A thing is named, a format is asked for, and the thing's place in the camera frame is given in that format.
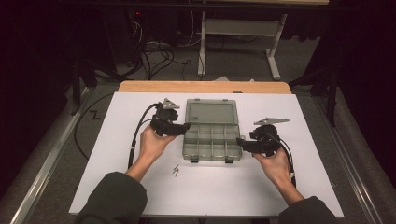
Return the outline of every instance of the sleeve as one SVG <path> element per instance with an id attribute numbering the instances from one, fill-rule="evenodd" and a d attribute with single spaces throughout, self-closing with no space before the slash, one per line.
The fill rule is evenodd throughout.
<path id="1" fill-rule="evenodd" d="M 145 188 L 122 173 L 107 174 L 78 213 L 76 224 L 137 223 L 146 207 Z"/>
<path id="2" fill-rule="evenodd" d="M 279 214 L 279 224 L 333 224 L 337 223 L 334 214 L 317 197 L 310 197 L 294 203 Z"/>

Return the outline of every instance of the person's left hand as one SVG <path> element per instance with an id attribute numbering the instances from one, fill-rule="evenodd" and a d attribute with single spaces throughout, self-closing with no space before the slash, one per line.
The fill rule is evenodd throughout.
<path id="1" fill-rule="evenodd" d="M 166 146 L 175 138 L 175 136 L 161 137 L 154 132 L 150 125 L 148 125 L 140 134 L 139 158 L 156 161 L 163 154 Z"/>

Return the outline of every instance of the table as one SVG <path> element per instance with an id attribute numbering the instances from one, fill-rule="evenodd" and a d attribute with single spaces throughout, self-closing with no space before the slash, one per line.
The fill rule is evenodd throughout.
<path id="1" fill-rule="evenodd" d="M 263 4 L 283 4 L 283 5 L 309 5 L 320 6 L 328 5 L 329 0 L 213 0 L 212 2 L 230 3 L 263 3 Z M 273 45 L 265 51 L 266 58 L 270 65 L 271 74 L 274 80 L 280 80 L 280 74 L 275 61 L 276 48 L 285 26 L 287 14 L 281 15 L 279 21 L 239 21 L 239 20 L 220 20 L 207 19 L 206 12 L 202 13 L 201 22 L 201 47 L 199 51 L 198 76 L 205 75 L 206 50 L 205 40 L 206 34 L 219 35 L 257 35 L 270 36 L 273 38 Z"/>
<path id="2" fill-rule="evenodd" d="M 245 93 L 206 93 L 235 90 Z M 145 104 L 151 104 L 165 96 L 175 103 L 197 97 L 235 99 L 237 107 L 239 106 L 238 118 L 242 135 L 253 130 L 253 122 L 264 116 L 262 108 L 265 108 L 265 114 L 269 117 L 288 116 L 290 125 L 279 125 L 277 128 L 292 150 L 299 191 L 305 197 L 318 195 L 337 217 L 343 216 L 299 104 L 295 96 L 290 94 L 287 84 L 282 82 L 122 83 L 107 111 L 70 213 L 78 213 L 106 173 L 126 170 L 130 138 L 140 115 L 146 109 Z M 185 105 L 179 105 L 177 122 L 182 122 Z M 244 109 L 248 106 L 257 109 Z M 244 152 L 241 161 L 236 161 L 231 166 L 221 161 L 190 163 L 182 159 L 181 145 L 182 138 L 179 137 L 167 147 L 143 179 L 142 184 L 148 190 L 149 198 L 144 217 L 273 217 L 287 207 L 249 153 Z M 172 170 L 176 165 L 179 172 L 174 177 Z M 311 176 L 315 176 L 315 185 L 312 184 Z"/>

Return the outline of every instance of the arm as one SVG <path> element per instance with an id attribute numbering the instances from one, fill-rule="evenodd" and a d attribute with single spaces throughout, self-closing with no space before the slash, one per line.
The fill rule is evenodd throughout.
<path id="1" fill-rule="evenodd" d="M 292 185 L 288 159 L 282 149 L 269 158 L 262 154 L 254 154 L 253 156 L 260 162 L 265 174 L 289 206 L 279 214 L 279 224 L 333 224 L 337 222 L 334 214 L 324 202 L 317 197 L 305 199 Z"/>
<path id="2" fill-rule="evenodd" d="M 148 200 L 140 181 L 175 138 L 160 137 L 148 126 L 140 135 L 140 154 L 136 162 L 125 174 L 106 175 L 78 213 L 75 223 L 137 223 Z"/>

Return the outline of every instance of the white metal table leg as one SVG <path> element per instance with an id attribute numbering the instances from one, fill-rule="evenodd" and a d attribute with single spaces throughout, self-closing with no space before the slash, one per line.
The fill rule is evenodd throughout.
<path id="1" fill-rule="evenodd" d="M 282 17 L 280 18 L 280 21 L 279 21 L 279 25 L 276 28 L 274 44 L 271 49 L 268 49 L 266 51 L 266 56 L 267 56 L 268 63 L 270 65 L 271 73 L 272 73 L 274 80 L 280 80 L 280 74 L 279 74 L 279 71 L 277 70 L 274 55 L 276 52 L 277 44 L 279 43 L 280 36 L 282 35 L 283 27 L 285 26 L 285 21 L 286 21 L 287 17 L 288 17 L 288 14 L 282 14 Z"/>
<path id="2" fill-rule="evenodd" d="M 201 28 L 201 48 L 198 58 L 198 77 L 205 76 L 206 52 L 205 52 L 205 36 L 206 36 L 206 12 L 202 13 Z"/>

